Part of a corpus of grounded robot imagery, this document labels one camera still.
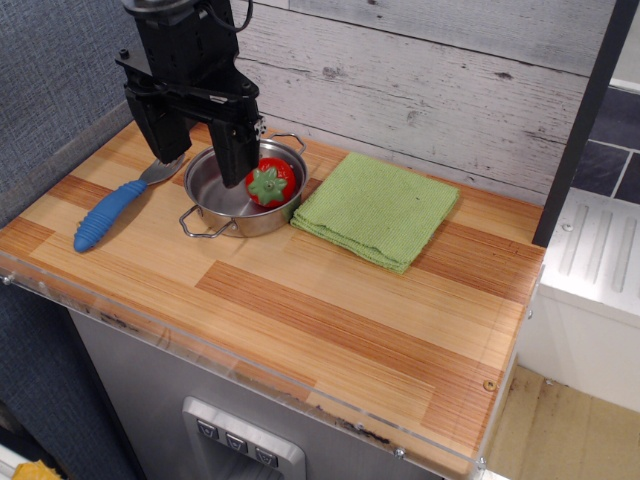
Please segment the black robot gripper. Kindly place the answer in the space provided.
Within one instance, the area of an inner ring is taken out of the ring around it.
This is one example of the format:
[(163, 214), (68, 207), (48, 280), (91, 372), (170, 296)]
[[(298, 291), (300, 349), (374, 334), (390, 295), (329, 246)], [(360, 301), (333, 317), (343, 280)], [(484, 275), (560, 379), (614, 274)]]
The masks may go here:
[(154, 156), (171, 163), (191, 147), (184, 118), (170, 107), (210, 122), (223, 185), (236, 187), (258, 166), (259, 88), (240, 73), (237, 34), (229, 1), (125, 1), (142, 43), (121, 51), (125, 91), (133, 118)]

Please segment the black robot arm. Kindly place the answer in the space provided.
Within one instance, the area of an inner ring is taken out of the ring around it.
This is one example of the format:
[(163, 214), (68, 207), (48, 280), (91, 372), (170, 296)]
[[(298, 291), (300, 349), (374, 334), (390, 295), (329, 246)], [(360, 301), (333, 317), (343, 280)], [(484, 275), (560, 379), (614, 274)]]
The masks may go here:
[(141, 45), (120, 50), (125, 96), (154, 156), (168, 164), (207, 125), (226, 187), (257, 167), (264, 130), (258, 86), (235, 66), (240, 27), (227, 1), (126, 1)]

